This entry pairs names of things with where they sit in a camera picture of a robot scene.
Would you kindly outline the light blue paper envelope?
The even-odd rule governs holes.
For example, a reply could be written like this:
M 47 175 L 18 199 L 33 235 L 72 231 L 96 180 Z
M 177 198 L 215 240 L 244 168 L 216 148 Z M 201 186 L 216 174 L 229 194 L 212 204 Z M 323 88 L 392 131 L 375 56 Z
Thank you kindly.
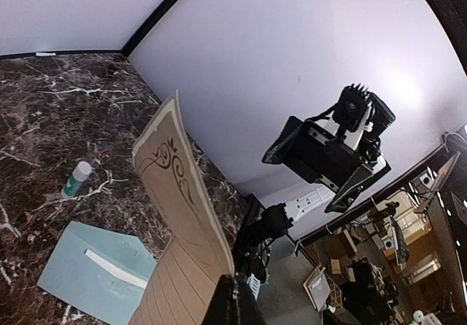
M 136 236 L 72 221 L 64 229 L 37 285 L 107 324 L 127 324 L 145 289 L 114 278 L 85 255 L 89 249 L 147 285 L 157 261 Z

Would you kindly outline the beige lined letter paper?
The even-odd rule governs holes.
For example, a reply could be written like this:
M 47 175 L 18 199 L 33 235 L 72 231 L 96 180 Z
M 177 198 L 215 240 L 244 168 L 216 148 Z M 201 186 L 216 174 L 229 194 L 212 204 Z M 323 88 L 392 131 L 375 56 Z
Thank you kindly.
M 132 286 L 136 286 L 141 289 L 146 289 L 147 281 L 138 278 L 135 275 L 132 275 L 129 272 L 117 267 L 115 264 L 107 261 L 106 259 L 100 257 L 98 254 L 94 253 L 93 251 L 86 249 L 85 255 L 92 260 L 94 263 L 100 266 L 100 268 L 104 269 L 106 272 L 111 274 L 114 278 L 118 280 L 124 281 L 126 283 L 131 284 Z

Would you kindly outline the black right corner frame post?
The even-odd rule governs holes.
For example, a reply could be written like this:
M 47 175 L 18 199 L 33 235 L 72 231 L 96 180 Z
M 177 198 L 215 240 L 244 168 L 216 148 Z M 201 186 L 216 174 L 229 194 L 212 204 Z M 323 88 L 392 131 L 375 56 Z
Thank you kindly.
M 140 27 L 131 35 L 129 40 L 124 44 L 121 53 L 125 57 L 129 57 L 142 40 L 150 33 L 156 24 L 169 12 L 169 10 L 179 0 L 163 0 L 144 20 Z

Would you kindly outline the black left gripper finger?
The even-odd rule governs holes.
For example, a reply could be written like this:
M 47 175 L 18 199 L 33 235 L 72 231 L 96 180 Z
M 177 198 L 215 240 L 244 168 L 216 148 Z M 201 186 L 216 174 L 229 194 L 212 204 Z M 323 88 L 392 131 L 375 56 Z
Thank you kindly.
M 243 276 L 222 275 L 207 308 L 207 325 L 265 325 Z

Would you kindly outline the gray board on floor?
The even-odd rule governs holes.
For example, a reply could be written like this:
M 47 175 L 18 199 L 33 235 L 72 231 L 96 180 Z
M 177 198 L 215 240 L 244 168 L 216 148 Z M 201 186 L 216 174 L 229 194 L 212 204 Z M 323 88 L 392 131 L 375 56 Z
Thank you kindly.
M 318 264 L 304 281 L 303 287 L 313 307 L 321 311 L 330 296 L 331 289 L 325 275 L 325 268 Z

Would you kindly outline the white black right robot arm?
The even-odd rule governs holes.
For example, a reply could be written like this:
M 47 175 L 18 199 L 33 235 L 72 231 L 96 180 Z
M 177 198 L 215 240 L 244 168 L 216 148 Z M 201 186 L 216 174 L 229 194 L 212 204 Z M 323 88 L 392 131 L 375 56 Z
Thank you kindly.
M 362 137 L 356 149 L 312 121 L 288 118 L 278 139 L 266 151 L 263 163 L 285 165 L 307 183 L 318 187 L 308 194 L 264 207 L 251 196 L 251 207 L 259 216 L 244 226 L 236 247 L 245 256 L 262 249 L 263 242 L 288 233 L 317 207 L 325 213 L 345 213 L 367 188 L 390 171 L 380 151 L 380 134 L 395 116 L 375 116 L 359 129 Z

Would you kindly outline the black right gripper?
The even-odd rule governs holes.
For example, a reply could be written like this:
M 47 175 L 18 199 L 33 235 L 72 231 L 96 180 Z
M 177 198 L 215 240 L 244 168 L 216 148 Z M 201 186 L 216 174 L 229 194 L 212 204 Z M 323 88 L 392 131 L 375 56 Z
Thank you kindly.
M 315 123 L 290 116 L 278 138 L 264 153 L 264 164 L 283 163 L 308 183 L 321 182 L 335 192 L 325 213 L 345 213 L 360 193 L 387 174 L 335 140 Z

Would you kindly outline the spare gray paper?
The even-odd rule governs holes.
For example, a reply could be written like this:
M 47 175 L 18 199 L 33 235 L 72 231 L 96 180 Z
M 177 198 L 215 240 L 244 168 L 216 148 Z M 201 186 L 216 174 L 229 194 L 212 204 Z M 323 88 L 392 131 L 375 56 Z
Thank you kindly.
M 133 165 L 172 232 L 130 324 L 201 324 L 234 261 L 170 96 L 134 143 Z

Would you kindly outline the white green glue stick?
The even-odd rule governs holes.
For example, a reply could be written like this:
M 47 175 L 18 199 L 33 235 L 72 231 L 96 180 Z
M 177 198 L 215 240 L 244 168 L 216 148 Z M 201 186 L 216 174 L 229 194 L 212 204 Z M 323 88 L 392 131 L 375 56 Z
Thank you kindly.
M 61 189 L 61 196 L 64 199 L 74 197 L 81 185 L 88 179 L 92 170 L 92 166 L 88 162 L 80 161 Z

